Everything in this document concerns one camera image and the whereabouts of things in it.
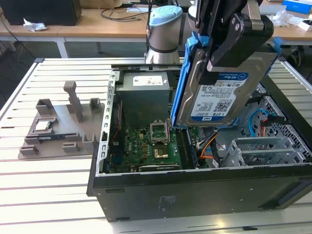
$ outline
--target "hard drive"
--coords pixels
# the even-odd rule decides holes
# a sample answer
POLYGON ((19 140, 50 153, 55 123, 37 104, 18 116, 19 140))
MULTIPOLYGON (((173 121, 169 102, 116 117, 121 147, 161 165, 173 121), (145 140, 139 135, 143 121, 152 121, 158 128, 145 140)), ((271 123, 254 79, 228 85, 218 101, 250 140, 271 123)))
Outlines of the hard drive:
POLYGON ((199 67, 203 60, 195 58, 190 75, 184 85, 175 126, 228 126, 235 122, 244 104, 257 84, 275 61, 273 51, 255 52, 239 67, 212 67, 207 70, 218 72, 214 85, 199 85, 199 67))

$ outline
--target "motherboard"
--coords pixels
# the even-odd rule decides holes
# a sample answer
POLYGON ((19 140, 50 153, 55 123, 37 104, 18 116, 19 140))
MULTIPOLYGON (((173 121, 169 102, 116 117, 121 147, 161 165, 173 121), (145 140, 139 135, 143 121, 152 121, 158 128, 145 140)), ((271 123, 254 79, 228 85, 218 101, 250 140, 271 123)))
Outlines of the motherboard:
MULTIPOLYGON (((199 141, 196 128, 188 130, 192 147, 199 141)), ((176 134, 170 123, 161 120, 149 128, 126 129, 124 150, 112 157, 111 170, 114 173, 180 170, 180 150, 176 134)))

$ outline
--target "green circuit board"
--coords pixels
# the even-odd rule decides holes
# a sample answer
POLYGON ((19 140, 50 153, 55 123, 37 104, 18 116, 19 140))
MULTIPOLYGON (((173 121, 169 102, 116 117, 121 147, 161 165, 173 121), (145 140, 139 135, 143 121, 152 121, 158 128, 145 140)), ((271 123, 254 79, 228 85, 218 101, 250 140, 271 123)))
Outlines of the green circuit board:
MULTIPOLYGON (((170 163, 180 164, 180 156, 176 144, 176 133, 171 129, 168 134, 169 142, 168 157, 155 158, 154 149, 157 147, 152 144, 150 129, 127 129, 125 137, 124 163, 128 164, 158 164, 170 163)), ((165 134, 161 129, 154 130, 153 137, 163 137, 165 134)))
MULTIPOLYGON (((192 144, 195 146, 199 140, 196 128, 191 128, 190 134, 192 144)), ((166 137, 164 128, 158 126, 153 128, 154 137, 166 137)), ((177 165, 183 169, 174 128, 168 129, 168 140, 165 143, 152 142, 150 128, 126 129, 124 152, 114 157, 111 167, 113 173, 136 172, 139 166, 145 165, 177 165)))

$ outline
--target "white box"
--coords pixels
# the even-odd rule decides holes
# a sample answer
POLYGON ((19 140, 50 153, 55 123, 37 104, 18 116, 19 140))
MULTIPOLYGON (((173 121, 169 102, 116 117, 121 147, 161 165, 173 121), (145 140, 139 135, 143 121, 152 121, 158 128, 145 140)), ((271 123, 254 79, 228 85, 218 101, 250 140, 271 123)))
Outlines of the white box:
POLYGON ((302 28, 305 31, 312 31, 312 25, 311 25, 312 21, 309 19, 306 19, 302 22, 299 23, 299 27, 302 28))

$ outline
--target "floor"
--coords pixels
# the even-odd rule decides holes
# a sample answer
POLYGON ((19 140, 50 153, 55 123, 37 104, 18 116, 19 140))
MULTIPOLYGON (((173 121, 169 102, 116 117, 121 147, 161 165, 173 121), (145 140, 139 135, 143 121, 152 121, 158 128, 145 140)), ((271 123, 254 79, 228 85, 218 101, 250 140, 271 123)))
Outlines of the floor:
MULTIPOLYGON (((26 48, 37 58, 60 58, 57 45, 53 42, 27 42, 26 48)), ((105 51, 99 54, 94 42, 67 42, 66 48, 72 58, 138 58, 146 52, 145 43, 102 43, 105 51)), ((16 52, 0 56, 0 109, 13 93, 20 80, 24 77, 34 59, 23 49, 21 44, 16 44, 16 52)), ((297 68, 301 75, 312 81, 312 49, 305 48, 302 54, 302 64, 297 68)))

